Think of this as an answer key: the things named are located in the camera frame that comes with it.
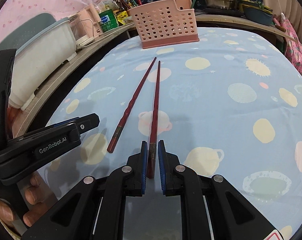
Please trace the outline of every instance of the human hand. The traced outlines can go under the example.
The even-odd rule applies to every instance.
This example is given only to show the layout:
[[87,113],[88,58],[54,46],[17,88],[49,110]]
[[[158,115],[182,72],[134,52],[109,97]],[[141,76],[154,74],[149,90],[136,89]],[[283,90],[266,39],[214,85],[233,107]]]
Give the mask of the human hand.
[[[32,186],[27,188],[24,192],[26,200],[33,205],[32,209],[23,216],[23,221],[28,227],[32,226],[48,210],[47,205],[43,203],[45,193],[40,185],[41,183],[44,184],[44,182],[40,175],[33,173],[30,178],[30,183]],[[1,200],[0,219],[9,227],[13,227],[12,222],[17,219],[11,208]]]

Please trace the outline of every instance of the green container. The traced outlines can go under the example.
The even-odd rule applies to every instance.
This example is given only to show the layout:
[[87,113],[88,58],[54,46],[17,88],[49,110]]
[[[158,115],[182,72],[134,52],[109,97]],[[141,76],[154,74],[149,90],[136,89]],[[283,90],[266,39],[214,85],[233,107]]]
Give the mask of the green container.
[[99,16],[101,18],[100,26],[104,33],[118,27],[118,21],[111,9],[100,13]]

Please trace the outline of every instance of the blue tablecloth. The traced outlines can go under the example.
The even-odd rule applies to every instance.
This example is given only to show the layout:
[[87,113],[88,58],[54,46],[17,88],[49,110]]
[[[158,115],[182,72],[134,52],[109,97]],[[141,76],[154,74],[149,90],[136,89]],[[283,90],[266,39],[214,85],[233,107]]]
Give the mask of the blue tablecloth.
[[[198,28],[200,41],[112,49],[74,87],[49,123],[97,113],[82,145],[40,169],[58,198],[87,175],[125,165],[148,140],[156,65],[113,154],[107,145],[150,62],[161,60],[158,140],[198,174],[223,175],[287,239],[302,223],[302,77],[264,38]],[[164,197],[158,163],[142,198],[128,198],[124,239],[181,239],[179,197]]]

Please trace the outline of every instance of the perforated basket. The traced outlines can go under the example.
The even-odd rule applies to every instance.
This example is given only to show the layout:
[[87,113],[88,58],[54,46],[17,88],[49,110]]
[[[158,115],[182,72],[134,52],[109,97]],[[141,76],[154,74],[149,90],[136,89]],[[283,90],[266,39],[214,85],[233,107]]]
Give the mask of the perforated basket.
[[131,8],[142,48],[199,41],[191,0],[160,0]]

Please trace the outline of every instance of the silver bolt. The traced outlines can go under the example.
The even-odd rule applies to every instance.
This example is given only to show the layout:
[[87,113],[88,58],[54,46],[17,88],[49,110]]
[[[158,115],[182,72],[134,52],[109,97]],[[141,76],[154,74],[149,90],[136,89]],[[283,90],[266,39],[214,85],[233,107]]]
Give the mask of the silver bolt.
[[125,173],[128,173],[128,172],[132,171],[132,168],[130,166],[123,166],[122,171]]
[[183,171],[186,170],[185,166],[183,166],[183,165],[178,165],[178,166],[175,167],[175,169],[176,169],[177,171],[180,171],[180,172],[183,172]]
[[84,182],[85,184],[91,184],[91,183],[93,182],[93,178],[90,177],[90,176],[85,177],[85,178],[83,179],[83,182]]
[[223,181],[223,177],[221,175],[215,175],[213,177],[214,181],[216,182],[222,182]]

